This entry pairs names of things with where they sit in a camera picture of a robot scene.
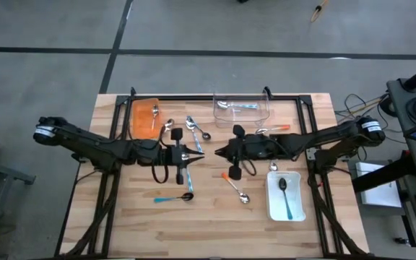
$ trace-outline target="blue spoon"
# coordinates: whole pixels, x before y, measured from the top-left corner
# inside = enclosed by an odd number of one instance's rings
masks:
[[[287,181],[284,178],[280,178],[279,188],[283,191],[283,195],[285,196],[285,204],[287,205],[287,217],[289,220],[292,220],[293,215],[290,211],[290,206],[288,206],[287,194],[285,193],[285,189],[287,188]]]
[[[155,198],[155,199],[153,199],[153,202],[154,203],[169,202],[169,201],[176,200],[176,199],[182,199],[185,202],[188,202],[188,201],[192,200],[193,198],[194,198],[194,194],[190,193],[190,192],[187,192],[187,193],[184,193],[180,197]]]

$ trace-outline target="concrete floor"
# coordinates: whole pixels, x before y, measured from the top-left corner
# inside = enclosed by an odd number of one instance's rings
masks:
[[[0,0],[0,46],[112,48],[125,0]],[[320,0],[134,0],[121,48],[304,52],[302,58],[119,55],[108,93],[330,92],[335,109],[355,93],[383,94],[390,79],[409,77],[416,61],[416,1],[333,0],[312,25]],[[312,53],[386,54],[386,59],[309,58]],[[90,123],[109,55],[0,53],[0,163],[37,176],[17,183],[0,221],[0,256],[52,256],[77,164],[70,152],[32,140],[40,116]],[[371,114],[379,118],[377,112]],[[391,129],[399,129],[389,118]],[[401,136],[388,133],[391,138]],[[370,159],[396,159],[403,144],[368,149]],[[392,242],[400,217],[363,211],[370,251],[416,259],[416,248]]]

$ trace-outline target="white plastic tray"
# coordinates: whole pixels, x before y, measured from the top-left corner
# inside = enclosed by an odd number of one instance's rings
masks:
[[[279,180],[284,178],[287,181],[288,206],[292,212],[293,218],[288,219],[287,206],[283,191],[279,188]],[[301,175],[297,172],[269,172],[266,178],[266,199],[267,214],[271,220],[275,221],[303,221],[306,214],[303,211],[300,191]]]

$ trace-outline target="wooden tabletop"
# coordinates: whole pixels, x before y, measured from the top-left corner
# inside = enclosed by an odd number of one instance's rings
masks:
[[[336,125],[330,95],[326,93],[310,95],[313,99],[318,128],[324,129]],[[116,95],[97,97],[90,131],[108,137],[115,99]],[[300,133],[294,102],[273,101],[270,108],[271,115],[265,122],[265,127],[289,124],[290,130],[283,133]],[[306,219],[302,222],[275,222],[267,217],[264,188],[269,162],[255,161],[257,176],[250,176],[243,171],[242,179],[235,181],[238,188],[250,196],[249,204],[241,204],[236,192],[221,178],[221,173],[227,171],[231,164],[224,158],[216,156],[214,151],[224,147],[234,136],[232,128],[222,129],[215,126],[211,101],[160,101],[160,110],[162,120],[173,118],[176,122],[175,127],[184,129],[183,143],[193,150],[196,150],[194,138],[185,127],[187,115],[192,116],[204,131],[212,135],[212,140],[206,142],[199,134],[205,158],[189,166],[195,198],[190,202],[169,201],[156,204],[153,202],[155,197],[180,196],[187,191],[187,185],[176,184],[176,169],[170,168],[170,178],[167,183],[158,184],[153,180],[150,168],[138,165],[123,166],[109,257],[322,256],[311,189],[306,183],[308,170],[303,155],[297,162],[280,160],[277,164],[279,170],[296,171],[301,174],[300,188]],[[307,129],[311,129],[306,108],[304,112]],[[255,130],[246,129],[247,133]],[[164,141],[172,143],[169,134],[165,136]],[[83,165],[79,170],[79,177],[91,171],[91,165]],[[157,169],[157,175],[163,178],[163,168]],[[368,251],[350,177],[346,173],[335,171],[329,174],[329,181],[337,219],[356,244]],[[100,173],[97,173],[77,184],[61,253],[72,248],[92,222],[99,183]],[[334,252],[328,222],[325,228],[330,249]]]

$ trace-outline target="orange plastic container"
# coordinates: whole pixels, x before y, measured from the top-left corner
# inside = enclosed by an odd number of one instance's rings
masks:
[[[158,106],[158,114],[155,117],[155,125],[152,129],[153,106]],[[134,139],[156,139],[160,135],[161,107],[157,98],[134,100],[132,105],[131,125]]]

